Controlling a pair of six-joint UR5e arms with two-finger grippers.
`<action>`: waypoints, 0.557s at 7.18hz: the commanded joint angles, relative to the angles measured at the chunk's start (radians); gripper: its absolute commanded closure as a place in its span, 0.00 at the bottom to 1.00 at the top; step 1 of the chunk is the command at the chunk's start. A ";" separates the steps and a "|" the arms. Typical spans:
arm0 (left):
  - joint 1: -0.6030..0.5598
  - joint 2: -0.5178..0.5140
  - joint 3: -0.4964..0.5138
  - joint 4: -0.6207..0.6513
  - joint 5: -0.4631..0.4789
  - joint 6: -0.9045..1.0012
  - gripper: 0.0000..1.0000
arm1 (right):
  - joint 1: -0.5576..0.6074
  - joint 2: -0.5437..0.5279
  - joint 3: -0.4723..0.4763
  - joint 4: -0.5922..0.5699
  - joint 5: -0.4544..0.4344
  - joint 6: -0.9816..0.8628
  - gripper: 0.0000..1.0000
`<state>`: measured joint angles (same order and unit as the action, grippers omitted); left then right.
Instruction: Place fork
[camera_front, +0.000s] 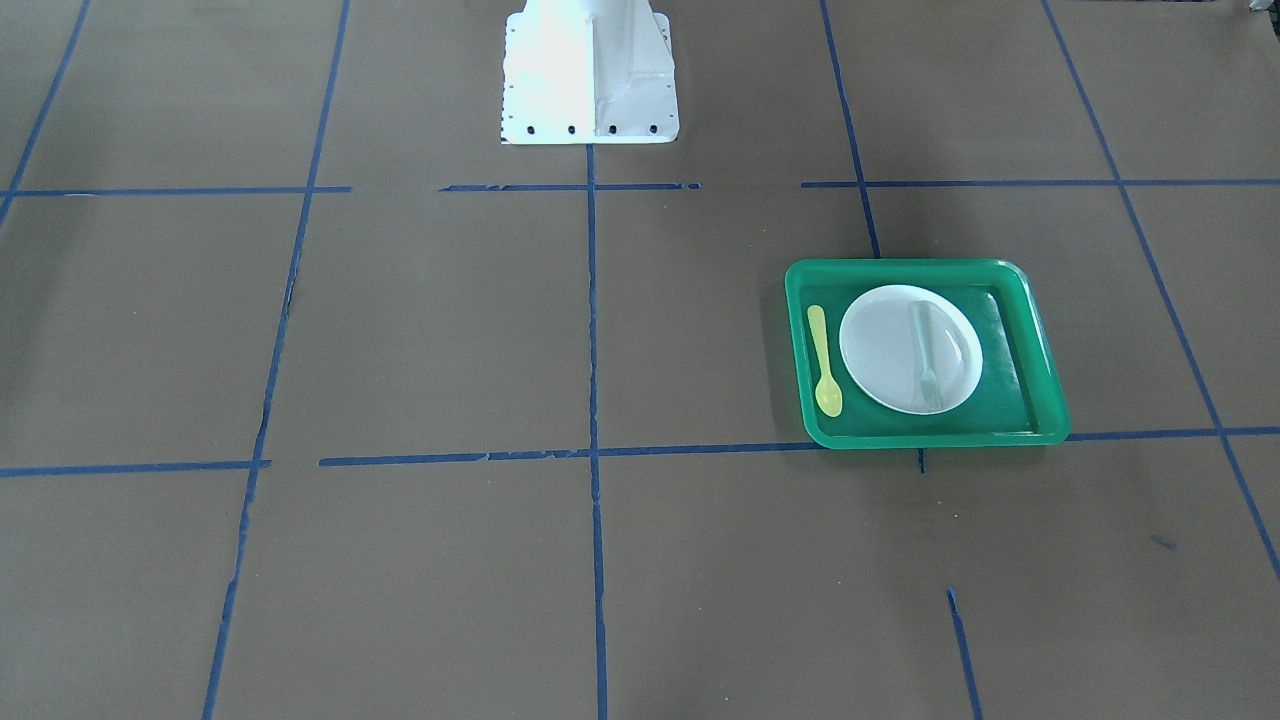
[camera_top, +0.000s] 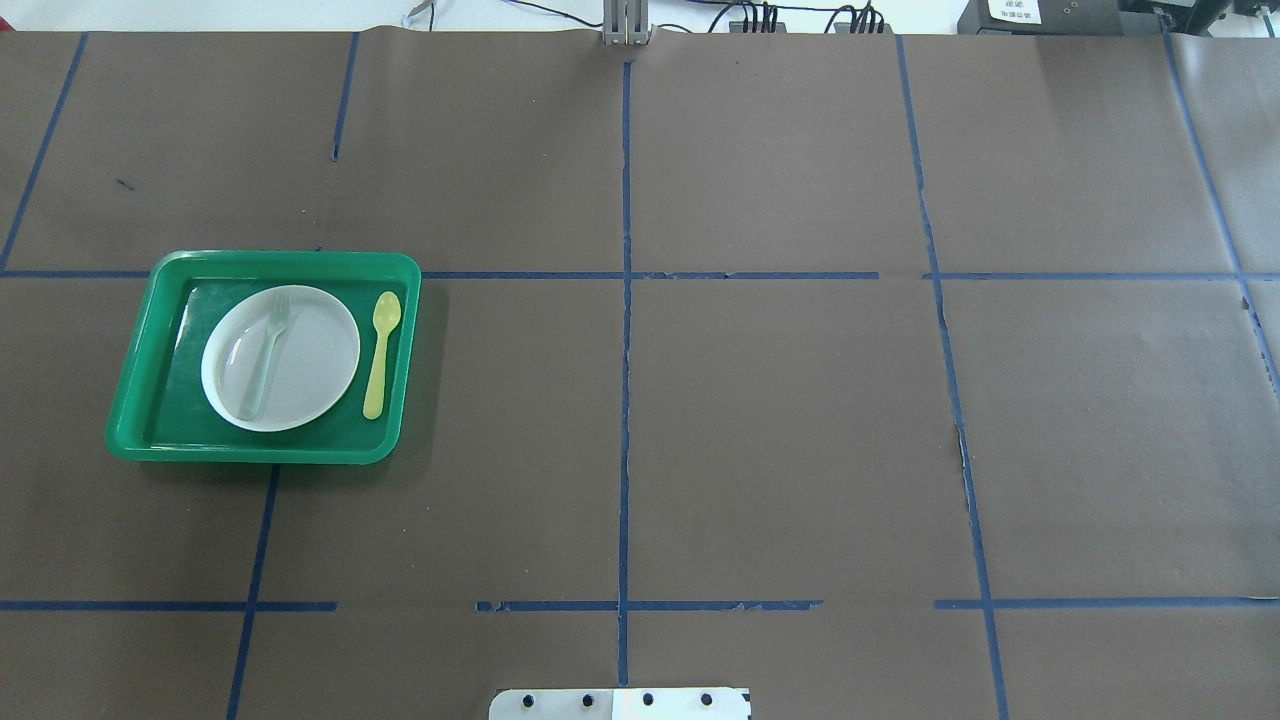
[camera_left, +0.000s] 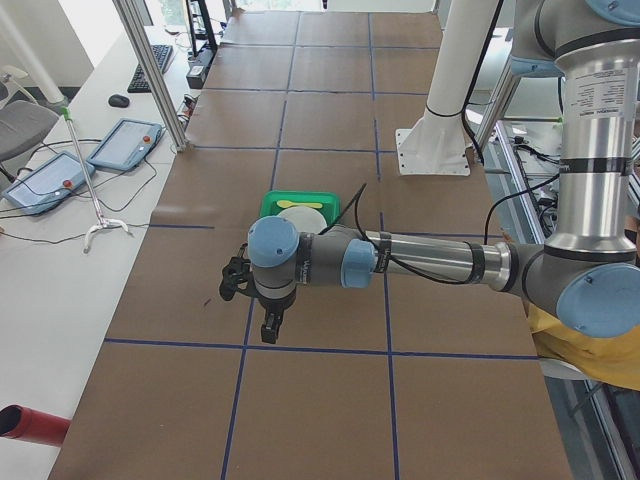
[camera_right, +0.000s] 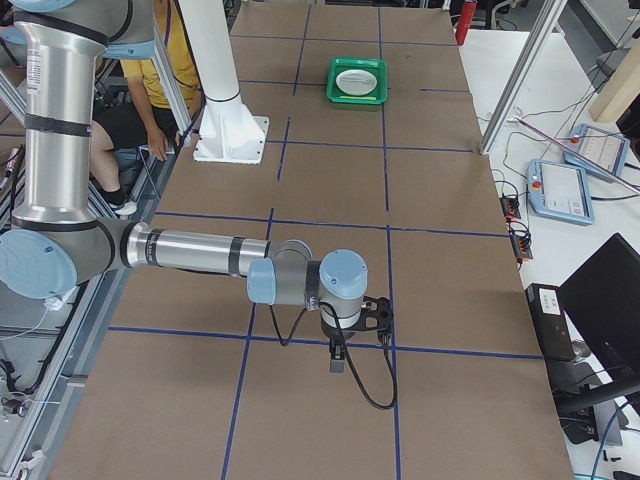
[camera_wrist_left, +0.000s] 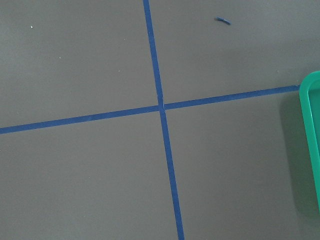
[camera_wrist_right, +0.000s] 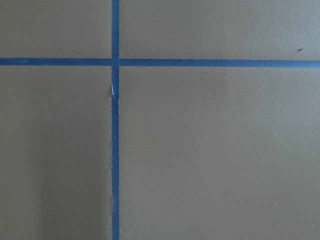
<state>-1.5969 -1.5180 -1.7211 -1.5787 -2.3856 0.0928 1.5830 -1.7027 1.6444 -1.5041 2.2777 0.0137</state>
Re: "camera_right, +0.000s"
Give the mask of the person's hand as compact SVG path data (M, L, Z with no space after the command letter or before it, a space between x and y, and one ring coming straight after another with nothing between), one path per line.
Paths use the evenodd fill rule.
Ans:
M147 131L147 146L150 154L155 158L161 161L167 159L168 141L162 130L151 129Z

